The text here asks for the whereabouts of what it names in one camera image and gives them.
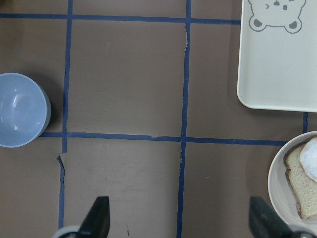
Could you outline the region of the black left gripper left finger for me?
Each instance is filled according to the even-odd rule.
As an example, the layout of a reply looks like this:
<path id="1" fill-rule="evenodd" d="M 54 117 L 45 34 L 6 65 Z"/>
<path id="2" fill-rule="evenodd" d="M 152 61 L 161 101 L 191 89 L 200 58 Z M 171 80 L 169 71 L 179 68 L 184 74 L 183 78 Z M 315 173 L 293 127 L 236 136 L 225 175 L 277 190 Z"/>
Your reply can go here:
<path id="1" fill-rule="evenodd" d="M 109 197 L 96 198 L 78 230 L 79 238 L 106 238 L 109 233 Z"/>

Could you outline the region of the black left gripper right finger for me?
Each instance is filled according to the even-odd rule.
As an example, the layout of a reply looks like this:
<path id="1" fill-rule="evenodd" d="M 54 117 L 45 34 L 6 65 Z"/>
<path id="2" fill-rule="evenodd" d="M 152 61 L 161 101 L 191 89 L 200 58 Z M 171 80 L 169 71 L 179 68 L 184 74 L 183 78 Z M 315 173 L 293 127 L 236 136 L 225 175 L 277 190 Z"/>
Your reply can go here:
<path id="1" fill-rule="evenodd" d="M 249 200 L 249 229 L 254 238 L 290 238 L 289 226 L 276 214 L 262 197 Z"/>

